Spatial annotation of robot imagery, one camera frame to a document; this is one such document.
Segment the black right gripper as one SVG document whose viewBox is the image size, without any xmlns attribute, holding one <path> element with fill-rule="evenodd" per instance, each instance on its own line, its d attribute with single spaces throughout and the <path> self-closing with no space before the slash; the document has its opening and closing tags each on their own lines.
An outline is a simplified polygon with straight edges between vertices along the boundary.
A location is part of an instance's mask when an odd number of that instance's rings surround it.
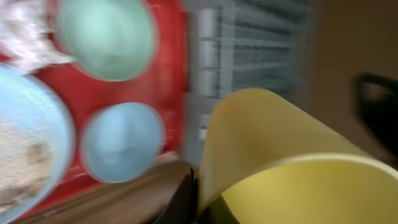
<svg viewBox="0 0 398 224">
<path fill-rule="evenodd" d="M 386 88 L 380 100 L 365 97 L 367 84 Z M 354 80 L 356 112 L 361 122 L 394 156 L 397 156 L 397 80 L 373 73 L 359 73 Z"/>
</svg>

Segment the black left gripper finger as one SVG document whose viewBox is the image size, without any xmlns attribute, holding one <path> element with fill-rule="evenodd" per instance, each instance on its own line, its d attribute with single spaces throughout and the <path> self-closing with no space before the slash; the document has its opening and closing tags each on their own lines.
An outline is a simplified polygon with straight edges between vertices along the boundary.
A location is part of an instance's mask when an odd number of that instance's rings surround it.
<svg viewBox="0 0 398 224">
<path fill-rule="evenodd" d="M 191 168 L 154 224 L 191 224 L 197 217 L 198 179 Z"/>
</svg>

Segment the light blue bowl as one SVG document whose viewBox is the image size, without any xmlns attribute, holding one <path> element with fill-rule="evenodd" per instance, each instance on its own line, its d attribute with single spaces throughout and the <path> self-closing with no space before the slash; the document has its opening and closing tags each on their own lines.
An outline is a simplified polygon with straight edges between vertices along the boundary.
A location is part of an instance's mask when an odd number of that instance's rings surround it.
<svg viewBox="0 0 398 224">
<path fill-rule="evenodd" d="M 100 110 L 86 125 L 81 163 L 100 182 L 128 182 L 154 165 L 164 144 L 165 125 L 155 109 L 120 103 Z"/>
</svg>

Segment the yellow cup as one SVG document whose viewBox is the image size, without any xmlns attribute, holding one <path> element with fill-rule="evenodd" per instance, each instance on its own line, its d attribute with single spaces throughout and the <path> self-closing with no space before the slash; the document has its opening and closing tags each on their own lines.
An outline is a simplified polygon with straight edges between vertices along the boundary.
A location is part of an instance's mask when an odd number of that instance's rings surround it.
<svg viewBox="0 0 398 224">
<path fill-rule="evenodd" d="M 397 171 L 281 96 L 236 91 L 210 115 L 198 209 L 240 223 L 397 223 Z"/>
</svg>

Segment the mint green bowl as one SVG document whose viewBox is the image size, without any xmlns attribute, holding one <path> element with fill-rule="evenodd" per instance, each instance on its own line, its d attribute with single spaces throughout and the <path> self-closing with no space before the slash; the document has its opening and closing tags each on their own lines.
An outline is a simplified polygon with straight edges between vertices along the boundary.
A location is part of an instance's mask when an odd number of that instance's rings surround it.
<svg viewBox="0 0 398 224">
<path fill-rule="evenodd" d="M 107 82 L 138 77 L 158 46 L 154 13 L 141 0 L 60 1 L 57 39 L 76 67 Z"/>
</svg>

